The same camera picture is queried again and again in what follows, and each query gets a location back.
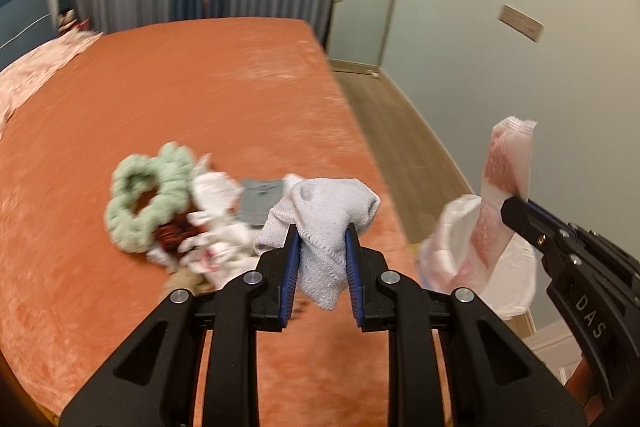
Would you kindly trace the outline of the grey fabric pouch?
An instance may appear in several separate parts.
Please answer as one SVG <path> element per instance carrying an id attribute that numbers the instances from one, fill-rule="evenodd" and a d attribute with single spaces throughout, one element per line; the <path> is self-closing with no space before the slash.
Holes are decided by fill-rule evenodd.
<path id="1" fill-rule="evenodd" d="M 251 228 L 262 228 L 268 218 L 270 209 L 283 196 L 282 180 L 244 179 L 236 215 L 238 219 Z"/>

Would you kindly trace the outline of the green knitted scrunchie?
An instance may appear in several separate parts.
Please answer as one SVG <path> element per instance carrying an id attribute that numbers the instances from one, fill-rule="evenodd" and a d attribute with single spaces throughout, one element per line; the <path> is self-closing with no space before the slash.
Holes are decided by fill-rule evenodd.
<path id="1" fill-rule="evenodd" d="M 127 254 L 148 251 L 155 230 L 191 205 L 195 157 L 189 147 L 164 144 L 155 156 L 131 154 L 112 174 L 104 210 L 111 243 Z"/>

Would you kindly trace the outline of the teal headboard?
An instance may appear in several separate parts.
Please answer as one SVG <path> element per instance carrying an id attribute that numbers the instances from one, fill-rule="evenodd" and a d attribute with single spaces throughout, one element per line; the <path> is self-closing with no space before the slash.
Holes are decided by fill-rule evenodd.
<path id="1" fill-rule="evenodd" d="M 58 36 L 58 0 L 12 0 L 0 11 L 0 68 Z"/>

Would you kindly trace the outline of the white terry sock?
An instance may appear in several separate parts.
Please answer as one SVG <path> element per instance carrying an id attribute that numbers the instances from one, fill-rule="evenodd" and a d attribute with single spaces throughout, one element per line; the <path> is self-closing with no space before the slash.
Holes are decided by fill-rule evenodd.
<path id="1" fill-rule="evenodd" d="M 381 199 L 357 179 L 306 179 L 293 185 L 268 213 L 254 251 L 262 255 L 284 245 L 288 228 L 302 240 L 297 288 L 322 310 L 336 308 L 347 286 L 345 234 L 353 225 L 367 232 Z"/>

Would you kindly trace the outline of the orange velvet bed cover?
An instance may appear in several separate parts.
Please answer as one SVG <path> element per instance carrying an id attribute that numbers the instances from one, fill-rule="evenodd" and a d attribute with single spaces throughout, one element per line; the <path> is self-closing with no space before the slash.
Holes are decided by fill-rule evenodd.
<path id="1" fill-rule="evenodd" d="M 155 308 L 164 272 L 104 225 L 125 158 L 164 202 L 202 155 L 233 178 L 356 178 L 381 199 L 363 243 L 410 272 L 387 186 L 319 43 L 298 20 L 190 20 L 99 38 L 1 141 L 1 349 L 62 409 Z"/>

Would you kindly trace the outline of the pink floral pillow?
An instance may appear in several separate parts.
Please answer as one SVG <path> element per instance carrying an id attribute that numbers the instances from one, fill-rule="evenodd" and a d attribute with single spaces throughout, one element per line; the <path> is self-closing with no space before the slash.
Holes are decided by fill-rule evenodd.
<path id="1" fill-rule="evenodd" d="M 0 77 L 0 130 L 62 67 L 103 36 L 102 32 L 74 29 L 50 40 L 6 66 Z"/>

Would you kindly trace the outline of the dark red scrunchie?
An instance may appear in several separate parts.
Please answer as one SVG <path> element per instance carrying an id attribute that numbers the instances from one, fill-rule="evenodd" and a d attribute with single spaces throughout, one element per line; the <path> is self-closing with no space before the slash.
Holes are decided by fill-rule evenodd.
<path id="1" fill-rule="evenodd" d="M 168 254 L 175 255 L 178 253 L 180 244 L 189 237 L 197 236 L 201 233 L 201 229 L 188 219 L 186 212 L 179 213 L 173 217 L 171 221 L 158 227 L 153 237 L 155 242 L 163 248 Z"/>

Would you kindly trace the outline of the wall switch plate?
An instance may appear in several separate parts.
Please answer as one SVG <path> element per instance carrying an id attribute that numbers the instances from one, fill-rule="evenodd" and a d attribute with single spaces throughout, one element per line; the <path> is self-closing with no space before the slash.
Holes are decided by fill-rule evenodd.
<path id="1" fill-rule="evenodd" d="M 534 20 L 506 4 L 502 6 L 498 20 L 533 42 L 539 41 L 544 30 L 544 25 L 539 23 L 538 20 Z"/>

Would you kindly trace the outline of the white tissue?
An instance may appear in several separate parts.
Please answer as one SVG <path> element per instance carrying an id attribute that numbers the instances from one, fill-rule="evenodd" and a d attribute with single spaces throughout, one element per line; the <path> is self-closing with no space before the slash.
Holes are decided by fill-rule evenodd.
<path id="1" fill-rule="evenodd" d="M 155 241 L 145 254 L 146 260 L 170 274 L 169 288 L 184 285 L 204 293 L 223 288 L 257 267 L 257 231 L 235 216 L 234 206 L 242 192 L 241 185 L 228 173 L 210 168 L 207 155 L 198 160 L 191 182 L 194 208 L 186 213 L 201 233 L 185 239 L 175 255 L 163 251 Z"/>

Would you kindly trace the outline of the white trash bag liner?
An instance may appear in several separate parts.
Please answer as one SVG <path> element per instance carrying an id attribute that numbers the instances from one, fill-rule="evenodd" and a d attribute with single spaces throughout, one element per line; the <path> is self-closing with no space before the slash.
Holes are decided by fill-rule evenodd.
<path id="1" fill-rule="evenodd" d="M 472 289 L 503 320 L 525 313 L 536 293 L 533 247 L 472 194 L 444 207 L 433 233 L 419 246 L 416 272 L 430 291 Z"/>

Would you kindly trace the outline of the white paper sachet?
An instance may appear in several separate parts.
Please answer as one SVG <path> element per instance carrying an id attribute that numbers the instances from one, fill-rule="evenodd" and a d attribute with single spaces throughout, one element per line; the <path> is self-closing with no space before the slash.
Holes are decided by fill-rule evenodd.
<path id="1" fill-rule="evenodd" d="M 298 174 L 295 173 L 287 173 L 283 178 L 282 178 L 282 185 L 283 185 L 283 193 L 286 194 L 289 191 L 292 190 L 292 188 L 296 185 L 299 184 L 300 182 L 303 182 L 304 178 L 302 176 L 299 176 Z"/>

